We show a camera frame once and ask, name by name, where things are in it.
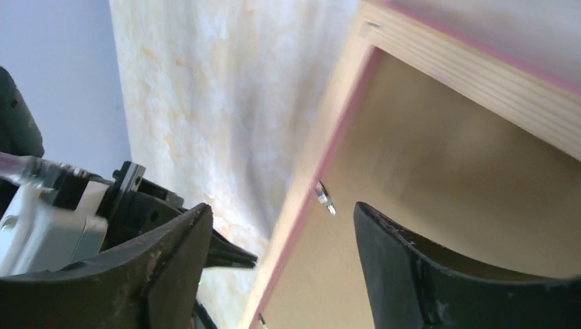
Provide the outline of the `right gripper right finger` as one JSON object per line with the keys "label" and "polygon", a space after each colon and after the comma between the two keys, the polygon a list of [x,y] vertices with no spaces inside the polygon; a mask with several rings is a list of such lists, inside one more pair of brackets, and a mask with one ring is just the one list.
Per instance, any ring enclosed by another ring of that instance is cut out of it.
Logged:
{"label": "right gripper right finger", "polygon": [[480,262],[404,228],[364,202],[356,244],[376,328],[579,328],[580,278]]}

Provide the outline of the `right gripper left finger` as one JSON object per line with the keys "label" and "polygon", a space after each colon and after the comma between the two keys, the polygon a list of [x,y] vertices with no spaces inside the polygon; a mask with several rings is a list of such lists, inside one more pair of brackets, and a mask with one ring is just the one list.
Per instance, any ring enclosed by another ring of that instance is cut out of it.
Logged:
{"label": "right gripper left finger", "polygon": [[2,328],[189,328],[212,235],[199,204],[57,271],[1,279]]}

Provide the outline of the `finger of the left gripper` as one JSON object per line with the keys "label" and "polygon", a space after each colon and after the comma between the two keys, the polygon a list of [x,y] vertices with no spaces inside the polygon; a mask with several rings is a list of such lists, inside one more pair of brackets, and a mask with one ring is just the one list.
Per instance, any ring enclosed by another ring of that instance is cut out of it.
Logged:
{"label": "finger of the left gripper", "polygon": [[253,269],[257,260],[258,257],[255,254],[231,243],[218,231],[212,231],[205,268]]}

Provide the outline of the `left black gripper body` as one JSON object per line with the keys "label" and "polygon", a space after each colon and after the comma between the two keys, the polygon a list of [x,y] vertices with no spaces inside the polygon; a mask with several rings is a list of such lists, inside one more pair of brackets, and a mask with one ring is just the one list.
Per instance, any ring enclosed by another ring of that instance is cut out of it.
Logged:
{"label": "left black gripper body", "polygon": [[184,199],[143,177],[146,168],[125,161],[113,172],[97,214],[108,222],[105,251],[153,230],[185,211]]}

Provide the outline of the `pink wooden picture frame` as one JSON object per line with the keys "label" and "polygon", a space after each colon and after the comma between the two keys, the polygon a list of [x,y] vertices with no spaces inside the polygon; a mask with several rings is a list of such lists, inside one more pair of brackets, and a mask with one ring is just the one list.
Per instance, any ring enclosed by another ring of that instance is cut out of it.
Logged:
{"label": "pink wooden picture frame", "polygon": [[[299,170],[309,156],[330,145],[339,119],[354,100],[357,83],[377,51],[396,57],[430,77],[442,78],[457,93],[580,162],[579,90],[508,61],[408,11],[364,2],[317,110],[288,194],[294,185],[306,185],[306,179],[297,176]],[[288,208],[288,194],[280,216]],[[278,221],[272,236],[279,231]],[[259,328],[254,311],[266,289],[267,278],[274,274],[273,265],[264,262],[271,254],[270,238],[240,321],[241,328]]]}

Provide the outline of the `brown cardboard backing board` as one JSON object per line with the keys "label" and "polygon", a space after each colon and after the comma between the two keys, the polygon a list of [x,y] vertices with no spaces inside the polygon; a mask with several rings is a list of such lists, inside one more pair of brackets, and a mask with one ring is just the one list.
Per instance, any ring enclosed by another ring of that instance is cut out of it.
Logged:
{"label": "brown cardboard backing board", "polygon": [[580,162],[387,53],[308,157],[264,259],[259,328],[376,328],[356,244],[364,202],[503,269],[580,278]]}

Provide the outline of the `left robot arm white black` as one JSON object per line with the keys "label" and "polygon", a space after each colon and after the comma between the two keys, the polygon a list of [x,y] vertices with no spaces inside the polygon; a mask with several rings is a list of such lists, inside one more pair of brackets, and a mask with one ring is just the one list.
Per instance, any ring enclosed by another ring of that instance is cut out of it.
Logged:
{"label": "left robot arm white black", "polygon": [[[42,134],[12,76],[1,69],[1,151],[15,156],[42,158]],[[114,171],[103,205],[97,211],[113,225],[106,238],[107,249],[157,228],[185,212],[184,200],[150,182],[137,172],[138,165],[126,161]],[[207,267],[252,269],[257,256],[212,232]]]}

